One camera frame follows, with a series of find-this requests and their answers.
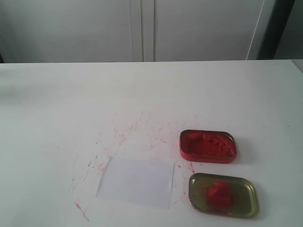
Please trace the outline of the white cabinet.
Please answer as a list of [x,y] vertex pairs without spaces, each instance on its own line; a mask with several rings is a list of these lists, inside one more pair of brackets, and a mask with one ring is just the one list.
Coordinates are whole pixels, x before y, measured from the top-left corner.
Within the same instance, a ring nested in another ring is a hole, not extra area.
[[3,0],[6,63],[254,60],[273,0]]

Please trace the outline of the dark vertical post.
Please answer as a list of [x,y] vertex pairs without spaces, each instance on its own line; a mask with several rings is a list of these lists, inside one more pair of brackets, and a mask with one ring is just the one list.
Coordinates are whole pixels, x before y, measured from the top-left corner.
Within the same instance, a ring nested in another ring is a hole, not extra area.
[[273,60],[295,0],[276,0],[269,18],[257,60]]

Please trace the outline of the white paper sheet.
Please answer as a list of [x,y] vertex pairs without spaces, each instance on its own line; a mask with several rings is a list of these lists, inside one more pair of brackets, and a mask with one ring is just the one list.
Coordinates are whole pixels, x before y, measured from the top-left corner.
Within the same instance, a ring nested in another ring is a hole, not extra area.
[[173,174],[173,163],[110,157],[96,197],[168,210]]

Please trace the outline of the gold tin lid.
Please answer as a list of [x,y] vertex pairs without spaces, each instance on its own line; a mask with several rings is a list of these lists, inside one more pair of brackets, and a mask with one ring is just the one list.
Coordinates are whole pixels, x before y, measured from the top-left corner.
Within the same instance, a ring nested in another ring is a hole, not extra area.
[[252,218],[259,210],[254,185],[240,177],[196,173],[191,175],[188,198],[202,213],[234,218]]

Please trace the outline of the red ink pad tin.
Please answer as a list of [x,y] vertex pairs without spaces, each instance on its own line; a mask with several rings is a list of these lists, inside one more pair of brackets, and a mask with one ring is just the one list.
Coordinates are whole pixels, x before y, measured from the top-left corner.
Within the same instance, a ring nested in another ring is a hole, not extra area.
[[184,130],[180,133],[179,150],[191,162],[228,164],[237,156],[233,136],[224,131]]

